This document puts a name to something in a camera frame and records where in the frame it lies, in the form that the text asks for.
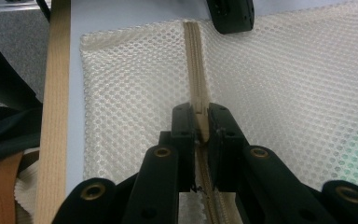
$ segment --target table surface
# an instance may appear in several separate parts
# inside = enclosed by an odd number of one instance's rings
[[[255,15],[261,16],[345,1],[254,0],[254,5]],[[52,1],[36,223],[50,223],[65,196],[83,180],[85,106],[80,37],[180,18],[209,19],[206,0]]]

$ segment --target wooden edge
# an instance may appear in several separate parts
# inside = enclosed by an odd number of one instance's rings
[[[65,199],[71,1],[51,4],[34,223],[51,223]]]

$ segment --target metal screw hole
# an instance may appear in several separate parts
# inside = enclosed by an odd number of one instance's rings
[[[336,193],[344,200],[358,203],[358,191],[345,186],[336,187]]]
[[[154,151],[155,156],[157,157],[167,157],[171,154],[171,151],[165,147],[158,148]]]
[[[252,148],[251,154],[252,154],[252,156],[257,157],[257,158],[266,158],[269,156],[269,153],[262,148]]]
[[[87,201],[92,201],[101,197],[106,191],[104,184],[97,182],[86,186],[82,191],[80,197]]]

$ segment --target zipper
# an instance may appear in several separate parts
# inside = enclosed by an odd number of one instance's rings
[[[222,207],[219,195],[213,191],[211,178],[208,170],[207,141],[209,138],[209,124],[207,108],[209,105],[208,94],[202,65],[202,49],[200,39],[200,28],[196,22],[185,22],[185,42],[187,66],[190,81],[191,104],[195,113],[199,145],[196,147],[197,164],[199,167],[200,185],[203,194],[203,201],[207,210],[207,217],[213,224],[221,223],[218,208]]]

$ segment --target mesh bag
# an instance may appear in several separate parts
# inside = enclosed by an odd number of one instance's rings
[[[118,183],[138,172],[171,129],[172,108],[190,101],[183,22],[82,36],[84,178]],[[249,142],[316,189],[329,179],[358,185],[358,1],[258,17],[242,34],[198,24],[209,98]],[[187,196],[180,222],[205,222],[201,196]]]

